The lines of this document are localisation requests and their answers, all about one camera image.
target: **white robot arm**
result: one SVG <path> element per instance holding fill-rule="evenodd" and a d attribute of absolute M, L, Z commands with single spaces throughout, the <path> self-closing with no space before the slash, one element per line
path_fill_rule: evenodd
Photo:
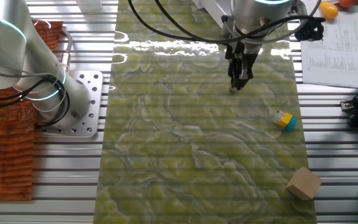
<path fill-rule="evenodd" d="M 229 35 L 230 39 L 250 34 L 286 18 L 289 14 L 307 15 L 305 5 L 297 0 L 193 0 L 193 2 L 198 8 L 205 8 L 222 28 L 222 35 Z M 320 2 L 317 1 L 310 16 L 316 12 Z M 292 34 L 297 34 L 299 40 L 321 40 L 324 30 L 321 25 L 323 21 L 322 18 L 309 23 L 304 21 L 296 30 L 278 39 L 265 40 L 266 36 L 280 25 L 258 32 L 252 38 L 230 43 L 226 50 L 226 59 L 230 61 L 228 73 L 231 77 L 230 91 L 241 90 L 253 78 L 252 65 L 262 44 L 276 42 Z M 313 29 L 317 27 L 319 31 L 314 33 Z"/>
<path fill-rule="evenodd" d="M 40 85 L 26 97 L 49 126 L 71 125 L 87 113 L 88 89 L 68 74 L 38 35 L 24 0 L 0 0 L 0 89 L 13 86 L 25 93 L 36 83 Z"/>

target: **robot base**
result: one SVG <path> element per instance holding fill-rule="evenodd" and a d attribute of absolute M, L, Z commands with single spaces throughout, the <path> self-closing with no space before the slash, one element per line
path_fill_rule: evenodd
<path fill-rule="evenodd" d="M 95 71 L 70 71 L 70 75 L 82 82 L 91 95 L 91 103 L 86 115 L 71 126 L 42 128 L 37 136 L 44 137 L 92 137 L 98 131 L 99 111 L 103 85 L 103 74 Z"/>

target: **black cable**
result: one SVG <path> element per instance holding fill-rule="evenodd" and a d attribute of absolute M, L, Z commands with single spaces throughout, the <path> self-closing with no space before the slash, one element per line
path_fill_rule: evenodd
<path fill-rule="evenodd" d="M 283 22 L 282 24 L 280 24 L 278 27 L 274 28 L 272 31 L 270 31 L 267 35 L 270 35 L 272 32 L 274 32 L 275 30 L 277 30 L 278 28 L 280 28 L 282 25 L 284 25 L 285 22 Z"/>
<path fill-rule="evenodd" d="M 16 98 L 16 97 L 20 97 L 21 95 L 23 95 L 25 92 L 27 92 L 27 90 L 24 90 L 24 91 L 19 92 L 19 93 L 15 94 L 15 95 L 12 95 L 12 96 L 2 97 L 2 98 L 0 98 L 0 101 L 13 100 L 13 99 Z"/>
<path fill-rule="evenodd" d="M 15 68 L 9 68 L 9 69 L 16 70 L 18 72 L 25 72 L 25 71 L 17 70 Z M 42 74 L 44 74 L 44 73 L 39 73 L 39 74 L 29 74 L 28 73 L 27 75 L 8 75 L 8 74 L 0 73 L 0 77 L 6 77 L 6 78 L 29 78 L 29 77 L 39 77 L 39 76 L 42 76 Z"/>
<path fill-rule="evenodd" d="M 233 43 L 233 42 L 237 42 L 237 41 L 240 41 L 242 39 L 245 39 L 245 38 L 249 38 L 249 37 L 252 37 L 253 35 L 255 34 L 258 34 L 262 31 L 265 31 L 266 29 L 269 29 L 271 27 L 274 27 L 276 25 L 279 25 L 281 23 L 284 23 L 284 22 L 288 22 L 288 21 L 292 21 L 292 20 L 296 20 L 296 19 L 307 19 L 307 20 L 311 20 L 311 19 L 314 19 L 313 16 L 290 16 L 290 17 L 286 17 L 286 18 L 283 18 L 283 19 L 279 19 L 275 22 L 272 22 L 270 24 L 267 24 L 265 26 L 263 26 L 262 28 L 259 28 L 257 30 L 254 30 L 246 35 L 242 35 L 240 37 L 236 37 L 234 39 L 230 39 L 230 40 L 210 40 L 210 39 L 204 39 L 202 37 L 198 37 L 197 35 L 194 35 L 192 34 L 191 32 L 188 32 L 186 29 L 184 29 L 181 25 L 179 25 L 170 15 L 169 13 L 162 7 L 162 5 L 160 4 L 159 0 L 155 0 L 157 6 L 160 8 L 160 10 L 164 13 L 165 17 L 167 17 L 167 19 L 172 22 L 173 25 L 175 25 L 178 29 L 180 29 L 183 33 L 189 35 L 190 37 L 198 40 L 198 41 L 202 41 L 202 42 L 206 42 L 206 43 L 210 43 L 210 44 L 230 44 L 230 43 Z M 132 12 L 135 14 L 135 16 L 139 19 L 140 16 L 138 15 L 138 13 L 136 12 L 136 10 L 134 9 L 133 5 L 132 5 L 132 0 L 128 0 L 128 3 L 130 4 L 131 6 L 131 9 L 132 9 Z M 146 26 L 147 28 L 151 28 L 150 30 L 151 31 L 155 31 L 154 28 L 150 27 L 148 24 L 146 24 L 144 21 L 141 21 L 141 23 Z"/>
<path fill-rule="evenodd" d="M 4 97 L 4 98 L 0 98 L 0 101 L 5 101 L 5 100 L 13 100 L 14 98 L 17 98 L 14 101 L 5 103 L 5 104 L 0 104 L 0 108 L 3 107 L 7 107 L 7 106 L 11 106 L 15 103 L 20 102 L 21 100 L 23 100 L 32 90 L 34 90 L 35 88 L 37 88 L 39 85 L 45 83 L 45 82 L 49 82 L 49 83 L 55 83 L 57 85 L 57 90 L 58 90 L 58 94 L 60 95 L 60 99 L 63 99 L 64 95 L 62 94 L 63 92 L 65 92 L 66 97 L 65 97 L 65 102 L 63 102 L 60 107 L 59 110 L 56 113 L 56 116 L 51 120 L 46 122 L 43 125 L 38 125 L 35 124 L 35 128 L 39 129 L 39 128 L 44 128 L 47 126 L 51 126 L 53 124 L 58 123 L 60 120 L 62 120 L 66 114 L 68 113 L 69 109 L 70 109 L 70 97 L 68 96 L 68 93 L 65 91 L 65 87 L 63 85 L 63 83 L 60 80 L 57 80 L 56 82 L 56 77 L 48 75 L 45 78 L 41 79 L 40 81 L 38 81 L 36 84 L 34 84 L 32 87 L 18 93 L 12 96 L 8 96 L 8 97 Z"/>
<path fill-rule="evenodd" d="M 12 101 L 12 102 L 9 102 L 9 103 L 5 103 L 5 104 L 1 104 L 0 105 L 0 108 L 4 108 L 4 107 L 6 107 L 6 106 L 11 106 L 11 105 L 13 105 L 13 104 L 15 104 L 15 103 L 18 103 L 18 102 L 20 102 L 20 100 L 23 100 L 32 90 L 34 90 L 35 88 L 37 88 L 39 85 L 41 85 L 41 84 L 43 84 L 43 83 L 45 83 L 45 82 L 54 82 L 55 80 L 54 79 L 51 79 L 50 77 L 45 77 L 45 78 L 43 78 L 43 79 L 41 79 L 40 81 L 38 81 L 35 85 L 33 85 L 32 87 L 30 87 L 30 88 L 28 88 L 27 90 L 25 90 L 25 91 L 23 91 L 23 92 L 21 92 L 21 93 L 18 93 L 18 94 L 16 94 L 16 95 L 18 95 L 18 99 L 16 99 L 16 100 L 14 100 L 14 101 Z"/>
<path fill-rule="evenodd" d="M 60 85 L 61 90 L 65 90 L 63 84 L 60 81 L 58 81 L 57 83 Z M 62 92 L 64 92 L 64 91 L 59 91 L 61 99 L 63 99 Z M 66 116 L 66 114 L 68 113 L 68 110 L 70 109 L 70 97 L 68 96 L 67 92 L 66 92 L 65 101 L 67 101 L 67 103 L 64 103 L 64 102 L 62 103 L 62 105 L 59 107 L 58 112 L 56 113 L 56 116 L 52 120 L 50 120 L 42 125 L 36 124 L 35 128 L 36 129 L 44 128 L 47 126 L 54 125 L 54 124 L 58 123 L 59 121 L 61 121 Z"/>
<path fill-rule="evenodd" d="M 167 33 L 164 33 L 164 32 L 161 32 L 157 29 L 154 29 L 153 27 L 149 26 L 141 17 L 140 15 L 137 13 L 133 3 L 132 3 L 132 0 L 128 0 L 128 4 L 129 4 L 129 7 L 131 8 L 132 12 L 135 14 L 137 20 L 139 20 L 139 22 L 145 26 L 146 28 L 148 28 L 149 30 L 157 33 L 157 34 L 160 34 L 164 37 L 169 37 L 169 38 L 173 38 L 173 39 L 178 39 L 178 40 L 190 40 L 190 41 L 197 41 L 196 39 L 194 38 L 189 38 L 189 37 L 181 37 L 181 36 L 177 36 L 177 35 L 171 35 L 171 34 L 167 34 Z"/>

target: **cardboard box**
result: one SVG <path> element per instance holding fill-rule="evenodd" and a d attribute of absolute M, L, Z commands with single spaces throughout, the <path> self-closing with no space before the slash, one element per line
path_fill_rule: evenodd
<path fill-rule="evenodd" d="M 292 176 L 287 185 L 287 190 L 304 201 L 312 200 L 316 196 L 321 183 L 323 183 L 323 180 L 320 177 L 302 167 Z"/>

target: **marble pattern surface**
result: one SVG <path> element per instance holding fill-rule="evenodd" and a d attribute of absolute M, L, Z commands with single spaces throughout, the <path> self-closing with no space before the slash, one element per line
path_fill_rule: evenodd
<path fill-rule="evenodd" d="M 153 0 L 133 2 L 151 26 L 180 35 Z M 162 3 L 189 31 L 222 39 L 191 0 Z M 302 126 L 272 122 L 277 110 L 300 118 L 287 41 L 265 45 L 254 79 L 230 94 L 224 46 L 154 34 L 127 0 L 116 30 L 95 224 L 316 223 L 314 203 L 285 190 L 308 166 Z"/>

